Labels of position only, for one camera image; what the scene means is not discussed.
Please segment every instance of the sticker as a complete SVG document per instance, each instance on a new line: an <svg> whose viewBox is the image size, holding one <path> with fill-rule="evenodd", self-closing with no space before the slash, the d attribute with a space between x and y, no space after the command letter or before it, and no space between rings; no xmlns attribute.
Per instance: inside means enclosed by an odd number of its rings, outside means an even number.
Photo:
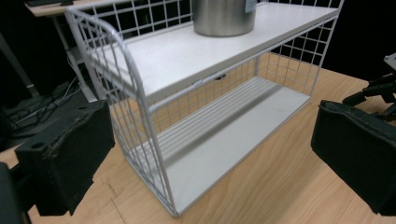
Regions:
<svg viewBox="0 0 396 224"><path fill-rule="evenodd" d="M245 13L252 12L256 10L257 0L247 0L245 4Z"/></svg>

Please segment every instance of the lower shelf board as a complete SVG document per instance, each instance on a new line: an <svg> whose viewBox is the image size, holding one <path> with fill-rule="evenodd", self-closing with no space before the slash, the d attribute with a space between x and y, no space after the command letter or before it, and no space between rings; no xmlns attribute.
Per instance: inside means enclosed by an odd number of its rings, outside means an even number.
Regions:
<svg viewBox="0 0 396 224"><path fill-rule="evenodd" d="M254 77L158 134L181 215L309 96Z"/></svg>

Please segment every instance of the metal pot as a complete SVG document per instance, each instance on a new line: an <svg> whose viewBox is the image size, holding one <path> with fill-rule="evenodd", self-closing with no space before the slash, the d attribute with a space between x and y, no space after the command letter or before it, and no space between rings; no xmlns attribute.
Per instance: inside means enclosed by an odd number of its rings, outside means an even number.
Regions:
<svg viewBox="0 0 396 224"><path fill-rule="evenodd" d="M242 35L253 30L257 0L193 0L194 31L201 35Z"/></svg>

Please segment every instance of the upper shelf board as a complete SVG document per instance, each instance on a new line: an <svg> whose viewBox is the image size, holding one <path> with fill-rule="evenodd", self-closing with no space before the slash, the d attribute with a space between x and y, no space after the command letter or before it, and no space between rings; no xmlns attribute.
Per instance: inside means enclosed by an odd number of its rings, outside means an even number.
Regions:
<svg viewBox="0 0 396 224"><path fill-rule="evenodd" d="M232 37L198 35L192 22L124 40L134 58L148 103L180 91L249 56L338 15L338 8L266 3L258 5L253 31ZM116 49L117 58L121 53ZM107 51L108 63L114 63ZM124 60L118 61L126 71ZM131 83L128 73L122 79Z"/></svg>

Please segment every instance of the metal leg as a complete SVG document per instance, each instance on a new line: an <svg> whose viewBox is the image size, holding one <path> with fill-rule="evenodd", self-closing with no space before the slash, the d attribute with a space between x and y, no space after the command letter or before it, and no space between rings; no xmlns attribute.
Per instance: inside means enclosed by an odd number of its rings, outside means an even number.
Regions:
<svg viewBox="0 0 396 224"><path fill-rule="evenodd" d="M81 87L81 90L84 93L85 98L87 98L87 101L89 103L97 101L95 95L92 93L91 89L87 86L87 83L85 83L84 77L82 76L81 72L79 71L78 62L76 61L76 58L75 58L72 50L70 49L70 47L67 44L66 39L64 38L64 33L62 32L62 29L61 29L61 26L59 25L57 17L53 16L51 18L55 25L56 31L58 32L58 35L61 38L62 43L64 44L64 50L66 51L66 54L70 60L71 66L76 73L76 76L77 76L78 82L79 82L79 86Z"/></svg>

